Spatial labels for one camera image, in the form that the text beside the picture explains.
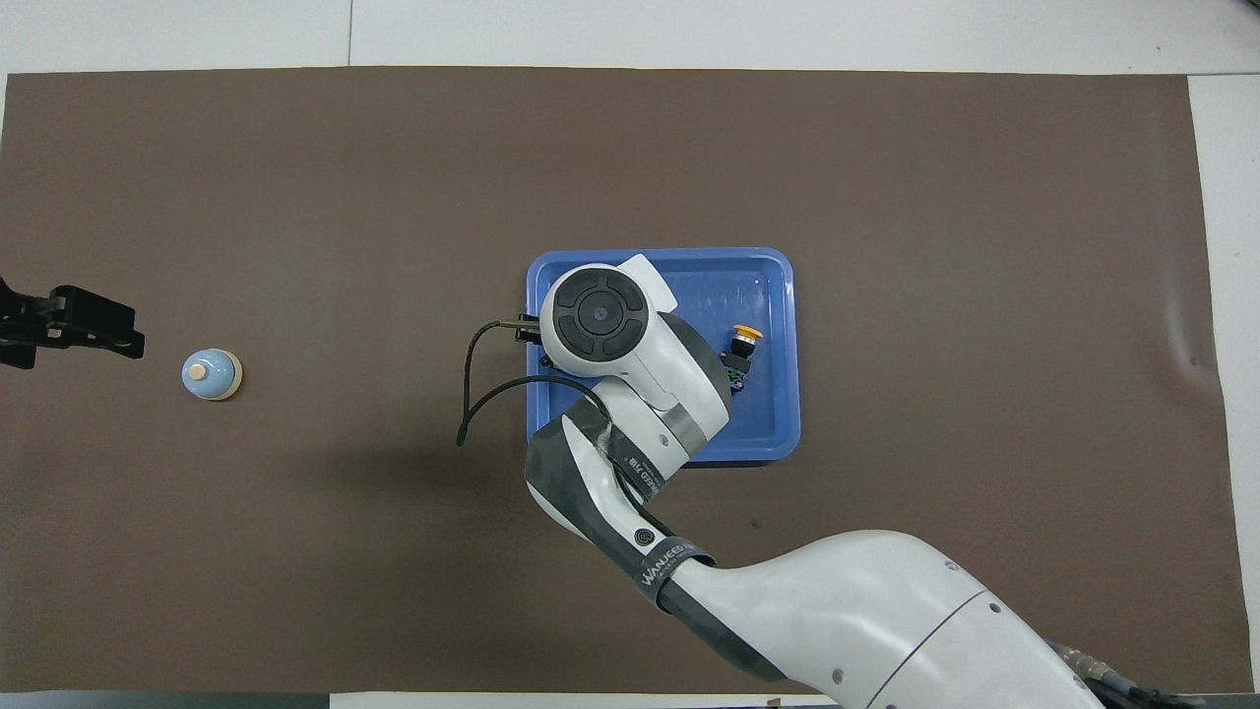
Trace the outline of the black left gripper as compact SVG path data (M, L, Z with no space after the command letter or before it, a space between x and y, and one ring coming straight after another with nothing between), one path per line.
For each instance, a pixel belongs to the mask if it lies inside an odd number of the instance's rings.
M92 349L139 359L146 336L135 331L135 319L131 306L87 288L59 286L37 296L1 280L1 363L33 369L39 349Z

